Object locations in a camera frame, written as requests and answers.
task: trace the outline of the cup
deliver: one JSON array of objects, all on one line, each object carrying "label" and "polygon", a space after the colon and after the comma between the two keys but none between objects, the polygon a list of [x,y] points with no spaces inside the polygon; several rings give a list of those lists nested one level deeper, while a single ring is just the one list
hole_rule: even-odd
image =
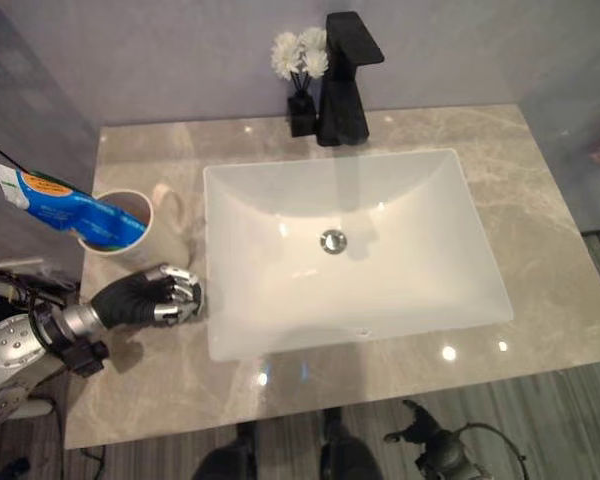
[{"label": "cup", "polygon": [[[112,190],[95,198],[115,205],[146,225],[144,233],[131,245],[118,250],[101,248],[82,239],[78,243],[93,255],[107,258],[134,272],[167,262],[177,267],[189,267],[189,250],[182,239],[184,207],[181,197],[164,184],[157,185],[150,200],[137,190]],[[175,212],[168,215],[164,205],[173,198]]]}]

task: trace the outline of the sink drain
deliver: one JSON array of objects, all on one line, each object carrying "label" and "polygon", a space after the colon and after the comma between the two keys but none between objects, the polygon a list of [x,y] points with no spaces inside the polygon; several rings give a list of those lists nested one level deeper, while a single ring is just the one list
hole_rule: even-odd
[{"label": "sink drain", "polygon": [[320,236],[320,246],[329,255],[338,255],[347,248],[347,237],[340,230],[327,230]]}]

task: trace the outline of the cup handle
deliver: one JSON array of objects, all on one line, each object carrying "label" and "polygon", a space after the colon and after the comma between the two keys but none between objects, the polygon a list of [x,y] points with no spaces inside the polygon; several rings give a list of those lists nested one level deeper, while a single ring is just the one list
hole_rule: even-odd
[{"label": "cup handle", "polygon": [[185,227],[185,219],[184,219],[184,202],[182,201],[182,197],[175,192],[169,185],[164,183],[159,183],[153,188],[153,192],[151,193],[151,201],[156,206],[156,209],[162,209],[164,203],[167,198],[173,198],[173,202],[176,206],[175,208],[175,230],[182,234]]}]

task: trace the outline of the gray marble countertop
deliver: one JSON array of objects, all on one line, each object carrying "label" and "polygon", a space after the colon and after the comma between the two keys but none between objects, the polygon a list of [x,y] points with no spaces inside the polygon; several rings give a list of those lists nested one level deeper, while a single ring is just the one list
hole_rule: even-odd
[{"label": "gray marble countertop", "polygon": [[[600,361],[600,278],[516,106],[371,112],[358,147],[292,139],[283,118],[103,128],[94,193],[159,183],[180,193],[190,216],[191,270],[205,274],[202,169],[352,153],[454,148],[498,262],[515,318],[465,330],[215,363],[205,322],[120,330],[111,359],[73,378],[65,446],[174,434]],[[87,255],[87,300],[122,268]],[[506,351],[499,348],[506,342]],[[445,360],[452,346],[457,357]],[[258,377],[267,372],[268,382]]]}]

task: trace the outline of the toothpaste tube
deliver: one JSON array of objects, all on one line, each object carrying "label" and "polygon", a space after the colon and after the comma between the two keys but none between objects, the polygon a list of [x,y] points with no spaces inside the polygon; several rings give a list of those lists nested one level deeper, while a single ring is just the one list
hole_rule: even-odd
[{"label": "toothpaste tube", "polygon": [[146,228],[121,208],[4,165],[0,165],[0,187],[6,199],[18,208],[98,247],[126,247]]}]

